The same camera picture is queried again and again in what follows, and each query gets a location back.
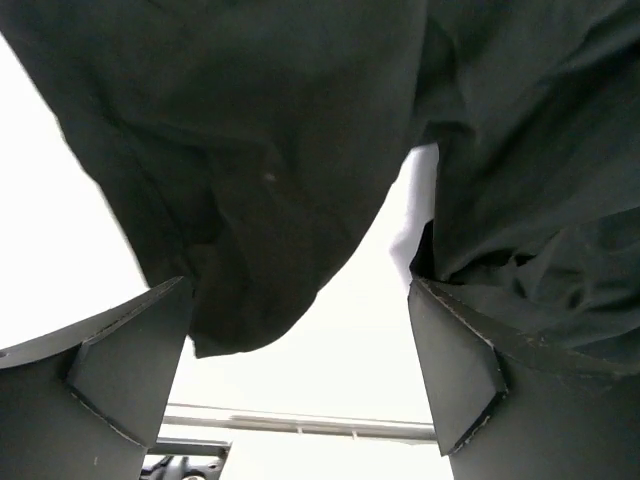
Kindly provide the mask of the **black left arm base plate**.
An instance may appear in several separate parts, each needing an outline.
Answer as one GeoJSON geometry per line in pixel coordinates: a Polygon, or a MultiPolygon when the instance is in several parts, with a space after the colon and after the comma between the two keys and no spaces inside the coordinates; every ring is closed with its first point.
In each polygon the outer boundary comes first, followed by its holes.
{"type": "Polygon", "coordinates": [[[145,456],[140,480],[217,480],[232,444],[224,441],[160,439],[145,456]]]}

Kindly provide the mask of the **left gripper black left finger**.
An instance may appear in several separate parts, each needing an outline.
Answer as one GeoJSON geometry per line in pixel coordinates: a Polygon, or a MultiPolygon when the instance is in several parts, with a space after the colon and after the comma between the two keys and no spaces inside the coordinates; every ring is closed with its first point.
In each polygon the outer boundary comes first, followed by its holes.
{"type": "Polygon", "coordinates": [[[1,352],[1,479],[136,479],[155,444],[191,322],[167,281],[1,352]]]}

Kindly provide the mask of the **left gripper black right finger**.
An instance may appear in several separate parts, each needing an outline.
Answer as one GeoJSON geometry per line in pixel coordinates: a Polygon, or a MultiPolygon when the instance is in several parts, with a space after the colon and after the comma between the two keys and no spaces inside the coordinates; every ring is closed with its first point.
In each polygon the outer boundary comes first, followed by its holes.
{"type": "Polygon", "coordinates": [[[639,475],[639,368],[566,350],[414,280],[410,321],[440,453],[457,479],[639,475]]]}

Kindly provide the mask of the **black trousers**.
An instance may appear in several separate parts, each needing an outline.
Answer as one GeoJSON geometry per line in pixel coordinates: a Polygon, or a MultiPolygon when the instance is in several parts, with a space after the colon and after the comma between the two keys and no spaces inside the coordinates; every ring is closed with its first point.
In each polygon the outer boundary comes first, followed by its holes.
{"type": "Polygon", "coordinates": [[[436,144],[413,260],[547,344],[639,359],[635,1],[5,1],[1,31],[199,357],[283,336],[436,144]]]}

